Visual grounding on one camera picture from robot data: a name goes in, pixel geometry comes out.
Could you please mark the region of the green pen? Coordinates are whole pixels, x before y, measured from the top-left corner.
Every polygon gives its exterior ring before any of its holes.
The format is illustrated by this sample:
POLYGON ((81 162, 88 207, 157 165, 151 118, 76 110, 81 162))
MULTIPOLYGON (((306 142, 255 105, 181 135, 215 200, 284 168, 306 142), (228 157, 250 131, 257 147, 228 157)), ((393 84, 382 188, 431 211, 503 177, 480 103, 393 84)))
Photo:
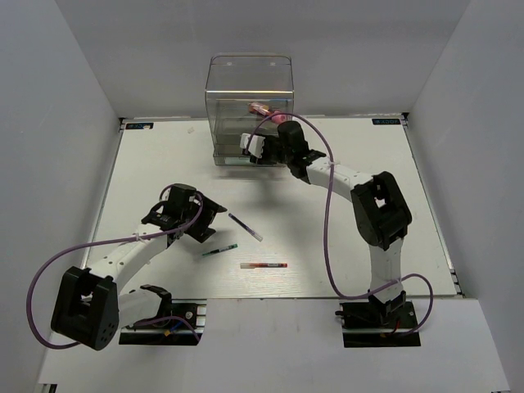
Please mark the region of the green pen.
POLYGON ((220 254, 220 253, 223 253, 223 252, 226 252, 226 251, 231 251, 231 250, 237 249, 237 247, 238 247, 238 245, 237 245, 237 243, 235 243, 235 244, 232 244, 232 245, 228 245, 228 246, 224 246, 224 247, 220 247, 220 248, 214 249, 212 251, 207 251, 207 252, 203 253, 201 256, 202 257, 208 257, 208 256, 211 256, 211 255, 217 255, 217 254, 220 254))

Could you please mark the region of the purple pen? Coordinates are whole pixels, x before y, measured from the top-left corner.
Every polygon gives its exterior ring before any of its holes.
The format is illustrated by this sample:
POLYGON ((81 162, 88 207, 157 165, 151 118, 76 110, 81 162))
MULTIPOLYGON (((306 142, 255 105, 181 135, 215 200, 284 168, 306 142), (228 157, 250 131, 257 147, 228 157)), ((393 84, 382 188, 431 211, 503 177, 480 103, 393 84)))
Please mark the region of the purple pen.
POLYGON ((241 228, 243 228, 246 232, 248 232, 258 242, 262 242, 263 241, 263 237, 261 235, 259 235, 254 229, 250 228, 247 224, 242 222, 237 216, 233 215, 232 213, 229 213, 228 217, 230 219, 232 219, 241 228))

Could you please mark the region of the pink glue bottle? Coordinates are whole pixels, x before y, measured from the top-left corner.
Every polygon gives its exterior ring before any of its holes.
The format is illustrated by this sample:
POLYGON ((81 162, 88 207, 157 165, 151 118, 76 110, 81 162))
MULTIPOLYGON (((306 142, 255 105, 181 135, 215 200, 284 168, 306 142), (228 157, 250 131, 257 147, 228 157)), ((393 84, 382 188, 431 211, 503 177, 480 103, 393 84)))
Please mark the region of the pink glue bottle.
POLYGON ((288 120, 288 116, 283 115, 281 111, 259 102, 251 102, 248 105, 248 110, 251 114, 262 119, 269 117, 269 120, 274 124, 281 124, 288 120))

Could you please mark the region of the red pen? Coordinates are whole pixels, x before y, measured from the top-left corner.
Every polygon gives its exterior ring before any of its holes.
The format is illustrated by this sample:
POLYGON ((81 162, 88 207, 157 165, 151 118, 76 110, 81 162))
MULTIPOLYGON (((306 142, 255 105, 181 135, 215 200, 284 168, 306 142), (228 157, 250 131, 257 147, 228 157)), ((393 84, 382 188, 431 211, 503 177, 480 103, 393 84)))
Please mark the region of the red pen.
POLYGON ((285 269, 286 263, 240 263, 241 269, 285 269))

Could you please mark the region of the clear drawer organizer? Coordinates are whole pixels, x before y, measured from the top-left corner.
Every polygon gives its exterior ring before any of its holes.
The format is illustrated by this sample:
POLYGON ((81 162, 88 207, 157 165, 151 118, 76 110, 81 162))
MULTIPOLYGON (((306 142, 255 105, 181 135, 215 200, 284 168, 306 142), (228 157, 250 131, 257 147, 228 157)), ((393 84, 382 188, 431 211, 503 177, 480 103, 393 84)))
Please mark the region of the clear drawer organizer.
POLYGON ((251 102, 259 102, 281 112, 294 109, 294 91, 281 92, 232 92, 207 93, 206 114, 213 143, 213 158, 216 165, 244 166, 250 159, 243 155, 240 139, 243 133, 251 133, 255 128, 263 135, 276 136, 277 125, 270 120, 253 115, 248 110, 251 102))

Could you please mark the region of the clear organizer lid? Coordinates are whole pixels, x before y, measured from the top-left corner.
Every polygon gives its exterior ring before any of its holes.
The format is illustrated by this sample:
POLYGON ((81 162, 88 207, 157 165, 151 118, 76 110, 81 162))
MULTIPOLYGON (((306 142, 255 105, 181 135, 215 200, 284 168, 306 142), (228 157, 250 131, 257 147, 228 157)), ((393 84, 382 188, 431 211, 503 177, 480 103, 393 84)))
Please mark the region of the clear organizer lid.
POLYGON ((222 52, 210 59, 207 93, 294 91, 289 56, 264 52, 222 52))

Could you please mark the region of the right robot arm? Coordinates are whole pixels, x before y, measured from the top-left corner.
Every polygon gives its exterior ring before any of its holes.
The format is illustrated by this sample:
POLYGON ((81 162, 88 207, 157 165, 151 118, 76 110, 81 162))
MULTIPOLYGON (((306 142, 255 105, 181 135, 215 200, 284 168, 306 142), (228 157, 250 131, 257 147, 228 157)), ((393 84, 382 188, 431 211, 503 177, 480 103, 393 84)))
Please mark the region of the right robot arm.
POLYGON ((375 324, 386 327, 397 320, 406 301, 401 278, 401 250, 412 215, 395 177, 389 172, 366 174, 336 162, 330 146, 309 147, 299 122, 278 125, 277 135, 253 132, 242 137, 241 147, 251 162, 283 164, 309 185, 323 187, 353 207, 359 235, 368 244, 371 281, 363 298, 370 304, 375 324))

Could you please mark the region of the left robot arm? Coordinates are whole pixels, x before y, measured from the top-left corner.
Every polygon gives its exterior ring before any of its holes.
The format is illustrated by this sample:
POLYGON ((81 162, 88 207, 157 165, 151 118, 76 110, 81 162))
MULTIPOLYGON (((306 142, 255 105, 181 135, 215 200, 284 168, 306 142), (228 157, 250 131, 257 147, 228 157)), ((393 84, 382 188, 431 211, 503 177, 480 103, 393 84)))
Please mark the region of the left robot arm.
POLYGON ((176 183, 141 219, 136 231, 112 240, 115 249, 86 268, 65 271, 51 329, 76 344, 102 350, 124 327, 163 327, 177 317, 172 295, 163 287, 125 286, 152 260, 187 235, 203 243, 215 230, 215 216, 226 208, 193 186, 176 183))

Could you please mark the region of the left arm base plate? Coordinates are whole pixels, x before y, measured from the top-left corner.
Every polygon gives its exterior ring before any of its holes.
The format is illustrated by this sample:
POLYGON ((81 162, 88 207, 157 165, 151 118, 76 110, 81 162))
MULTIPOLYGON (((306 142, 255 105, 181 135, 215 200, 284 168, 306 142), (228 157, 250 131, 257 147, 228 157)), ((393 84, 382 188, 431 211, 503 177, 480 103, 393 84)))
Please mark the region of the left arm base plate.
POLYGON ((206 325, 207 300, 173 300, 157 323, 124 327, 122 346, 197 346, 206 325))

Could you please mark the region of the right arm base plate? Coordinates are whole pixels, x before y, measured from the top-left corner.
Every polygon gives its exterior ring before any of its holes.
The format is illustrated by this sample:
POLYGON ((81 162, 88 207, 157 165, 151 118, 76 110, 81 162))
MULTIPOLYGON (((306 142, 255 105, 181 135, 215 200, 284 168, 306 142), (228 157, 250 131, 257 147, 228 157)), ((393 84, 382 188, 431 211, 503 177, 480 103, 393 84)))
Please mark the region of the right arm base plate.
POLYGON ((419 347, 418 332, 407 334, 418 325, 411 301, 388 317, 381 320, 376 310, 364 302, 341 303, 335 312, 341 322, 342 339, 345 348, 396 348, 419 347))

